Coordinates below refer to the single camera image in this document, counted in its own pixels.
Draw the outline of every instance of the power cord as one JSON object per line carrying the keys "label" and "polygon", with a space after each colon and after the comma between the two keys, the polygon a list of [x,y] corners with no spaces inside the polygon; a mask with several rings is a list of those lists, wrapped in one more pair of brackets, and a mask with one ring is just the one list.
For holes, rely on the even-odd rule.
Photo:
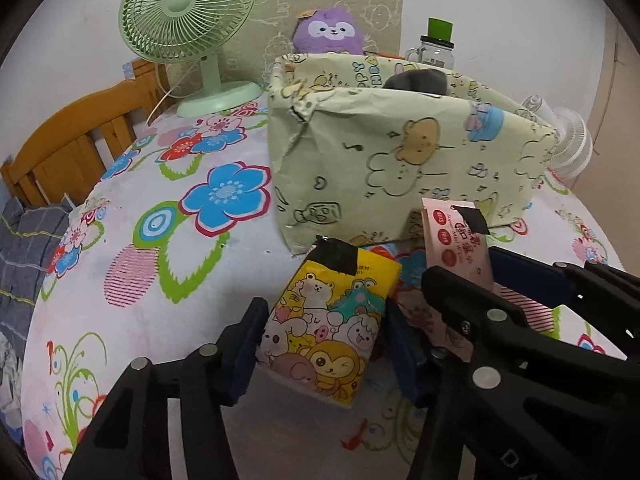
{"label": "power cord", "polygon": [[185,98],[188,96],[181,96],[181,97],[177,97],[171,94],[171,92],[173,92],[176,88],[178,88],[178,86],[180,86],[180,83],[184,81],[184,79],[191,73],[193,72],[193,69],[196,68],[198,65],[197,61],[194,61],[191,64],[191,67],[184,73],[182,74],[182,77],[180,78],[180,80],[173,86],[171,87],[168,91],[164,90],[164,87],[162,86],[162,84],[160,83],[160,75],[158,73],[158,64],[156,63],[156,81],[158,82],[158,86],[160,87],[160,89],[164,92],[164,96],[162,96],[162,99],[160,99],[158,101],[158,104],[156,105],[156,107],[153,109],[153,111],[149,114],[149,117],[146,118],[146,126],[151,126],[151,124],[149,124],[149,121],[151,120],[151,117],[153,117],[153,115],[156,113],[156,110],[158,110],[158,108],[160,107],[160,105],[164,102],[165,99],[167,99],[168,97],[173,97],[175,99],[181,99],[181,98]]}

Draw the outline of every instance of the bed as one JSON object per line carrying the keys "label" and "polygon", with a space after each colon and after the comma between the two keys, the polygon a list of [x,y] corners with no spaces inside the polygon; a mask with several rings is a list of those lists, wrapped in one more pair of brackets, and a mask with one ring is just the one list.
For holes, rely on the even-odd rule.
{"label": "bed", "polygon": [[[2,167],[11,192],[28,205],[46,207],[65,193],[79,204],[42,266],[20,384],[26,453],[47,480],[61,480],[132,359],[182,359],[215,341],[252,297],[274,304],[301,261],[276,224],[275,211],[289,204],[270,183],[267,94],[198,118],[167,108],[135,137],[124,114],[150,111],[159,98],[152,66],[139,62],[136,71],[136,79],[61,110]],[[115,160],[109,168],[87,134],[96,126]],[[520,221],[488,239],[548,263],[590,257],[620,267],[599,226],[551,172]],[[396,300],[426,330],[420,241],[374,248],[402,263]],[[177,403],[169,413],[172,473],[182,480]],[[404,478],[424,420],[400,396],[386,358],[370,362],[351,410],[256,371],[223,416],[247,479]]]}

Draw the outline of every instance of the glass jar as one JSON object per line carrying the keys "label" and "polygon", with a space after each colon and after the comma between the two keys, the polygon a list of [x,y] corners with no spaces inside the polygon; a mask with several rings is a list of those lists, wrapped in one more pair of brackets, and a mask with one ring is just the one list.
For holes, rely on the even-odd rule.
{"label": "glass jar", "polygon": [[404,54],[407,61],[415,61],[427,65],[439,66],[440,68],[453,69],[455,58],[453,57],[453,43],[439,40],[431,36],[421,36],[421,44],[417,48],[410,48]]}

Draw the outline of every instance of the fan stand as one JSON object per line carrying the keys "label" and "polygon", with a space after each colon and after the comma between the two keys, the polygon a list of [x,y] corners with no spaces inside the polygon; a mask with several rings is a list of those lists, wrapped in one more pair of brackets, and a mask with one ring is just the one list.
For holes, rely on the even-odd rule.
{"label": "fan stand", "polygon": [[262,89],[250,81],[220,82],[218,56],[210,54],[200,61],[202,90],[185,97],[178,106],[178,117],[197,117],[235,108],[257,99]]}

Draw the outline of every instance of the fabric storage box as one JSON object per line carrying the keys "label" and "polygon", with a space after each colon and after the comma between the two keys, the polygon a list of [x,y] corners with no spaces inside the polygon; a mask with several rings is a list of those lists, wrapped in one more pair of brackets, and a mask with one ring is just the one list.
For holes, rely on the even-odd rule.
{"label": "fabric storage box", "polygon": [[316,235],[353,244],[422,236],[421,197],[475,202],[490,226],[519,218],[556,131],[462,74],[446,96],[383,89],[434,68],[376,56],[292,54],[270,81],[278,224],[293,253]]}

